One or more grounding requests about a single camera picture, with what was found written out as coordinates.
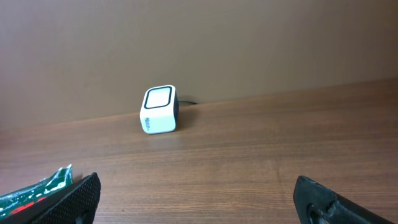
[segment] green snack bag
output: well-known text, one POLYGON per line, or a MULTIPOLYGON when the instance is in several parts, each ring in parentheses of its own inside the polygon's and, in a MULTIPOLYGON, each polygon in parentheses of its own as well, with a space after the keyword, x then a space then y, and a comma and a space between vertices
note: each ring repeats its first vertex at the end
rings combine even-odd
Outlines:
POLYGON ((0 196, 0 220, 32 206, 72 182, 72 165, 69 165, 37 184, 0 196))

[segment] small white box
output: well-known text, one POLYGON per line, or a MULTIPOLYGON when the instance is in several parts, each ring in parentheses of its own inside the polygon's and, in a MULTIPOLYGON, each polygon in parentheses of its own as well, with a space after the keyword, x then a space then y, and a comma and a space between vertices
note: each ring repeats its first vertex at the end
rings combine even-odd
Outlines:
POLYGON ((145 92, 139 117, 147 134, 174 131, 178 118, 178 98, 172 85, 150 88, 145 92))

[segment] brown tabletop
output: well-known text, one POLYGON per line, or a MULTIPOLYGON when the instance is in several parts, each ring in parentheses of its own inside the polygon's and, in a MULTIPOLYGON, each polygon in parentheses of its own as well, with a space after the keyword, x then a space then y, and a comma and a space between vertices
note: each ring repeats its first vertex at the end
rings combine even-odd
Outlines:
POLYGON ((69 164, 101 179, 95 223, 298 223, 299 175, 398 222, 398 80, 185 106, 167 134, 138 113, 0 133, 0 194, 69 164))

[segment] wooden surface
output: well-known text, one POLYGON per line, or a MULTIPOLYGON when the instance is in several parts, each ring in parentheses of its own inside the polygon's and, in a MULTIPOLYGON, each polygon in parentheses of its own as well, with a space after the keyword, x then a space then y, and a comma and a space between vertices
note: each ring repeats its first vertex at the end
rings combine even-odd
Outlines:
POLYGON ((95 223, 298 223, 306 175, 398 222, 398 80, 181 108, 173 133, 137 113, 0 134, 0 194, 73 164, 102 183, 95 223))

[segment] wall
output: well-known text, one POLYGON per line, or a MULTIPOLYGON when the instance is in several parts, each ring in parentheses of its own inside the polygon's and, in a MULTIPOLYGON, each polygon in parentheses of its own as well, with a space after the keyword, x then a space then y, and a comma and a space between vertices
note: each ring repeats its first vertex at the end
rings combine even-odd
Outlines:
POLYGON ((3 0, 0 129, 389 78, 396 0, 3 0))

